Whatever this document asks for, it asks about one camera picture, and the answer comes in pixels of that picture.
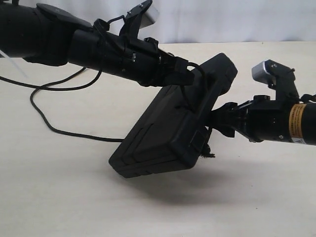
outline white table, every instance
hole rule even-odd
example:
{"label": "white table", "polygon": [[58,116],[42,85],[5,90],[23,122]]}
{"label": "white table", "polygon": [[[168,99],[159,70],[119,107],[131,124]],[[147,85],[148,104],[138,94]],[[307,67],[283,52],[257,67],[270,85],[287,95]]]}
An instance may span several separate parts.
{"label": "white table", "polygon": [[[251,78],[251,68],[267,59],[296,69],[301,95],[316,91],[316,42],[161,48],[197,63],[219,52],[232,59],[239,74],[216,107],[273,96]],[[0,75],[44,84],[79,69],[17,62],[29,79],[3,59]],[[67,86],[95,74],[89,70]],[[123,138],[158,91],[103,74],[91,88],[40,92],[36,101],[60,129]],[[201,159],[188,171],[123,179],[108,165],[118,144],[52,133],[31,107],[30,93],[0,82],[0,236],[316,236],[316,147],[252,144],[214,132],[210,145],[217,158]]]}

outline white wall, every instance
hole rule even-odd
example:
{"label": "white wall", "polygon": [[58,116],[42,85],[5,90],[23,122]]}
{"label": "white wall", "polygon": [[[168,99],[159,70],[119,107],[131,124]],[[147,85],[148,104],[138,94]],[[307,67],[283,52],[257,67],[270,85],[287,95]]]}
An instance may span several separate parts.
{"label": "white wall", "polygon": [[[55,5],[93,23],[125,14],[142,0],[20,0]],[[154,0],[158,22],[140,38],[160,43],[316,40],[316,0]],[[111,29],[118,33],[120,23]]]}

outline orange label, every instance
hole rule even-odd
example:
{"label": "orange label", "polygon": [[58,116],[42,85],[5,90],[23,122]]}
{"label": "orange label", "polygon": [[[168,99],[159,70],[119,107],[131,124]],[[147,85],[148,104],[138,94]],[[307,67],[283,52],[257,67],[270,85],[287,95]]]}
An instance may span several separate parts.
{"label": "orange label", "polygon": [[303,138],[302,116],[306,104],[294,105],[289,117],[289,131],[292,138]]}

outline white tabletop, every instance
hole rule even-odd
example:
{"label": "white tabletop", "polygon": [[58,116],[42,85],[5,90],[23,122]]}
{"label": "white tabletop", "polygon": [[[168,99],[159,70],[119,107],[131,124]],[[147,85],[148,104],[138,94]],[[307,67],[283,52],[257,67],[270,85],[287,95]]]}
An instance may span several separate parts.
{"label": "white tabletop", "polygon": [[[239,70],[216,107],[274,93],[251,68],[272,59],[296,69],[300,94],[316,91],[316,43],[169,44],[202,63],[226,53]],[[0,60],[0,75],[44,84],[60,68]],[[81,85],[89,70],[65,86]],[[36,101],[59,129],[124,138],[159,88],[103,74],[91,88],[40,92]],[[52,133],[31,107],[31,89],[0,82],[0,236],[3,237],[312,237],[316,236],[316,147],[249,143],[214,132],[215,159],[187,171],[124,179],[108,164],[118,144]]]}

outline black case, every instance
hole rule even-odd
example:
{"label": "black case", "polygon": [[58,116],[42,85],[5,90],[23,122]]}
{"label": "black case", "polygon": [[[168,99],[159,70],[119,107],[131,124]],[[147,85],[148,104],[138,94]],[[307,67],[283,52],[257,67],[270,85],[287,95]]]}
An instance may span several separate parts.
{"label": "black case", "polygon": [[203,63],[209,83],[194,69],[195,82],[186,94],[197,110],[187,108],[179,86],[167,86],[137,121],[109,163],[125,178],[190,169],[195,166],[210,133],[205,127],[218,96],[226,93],[237,75],[223,53]]}

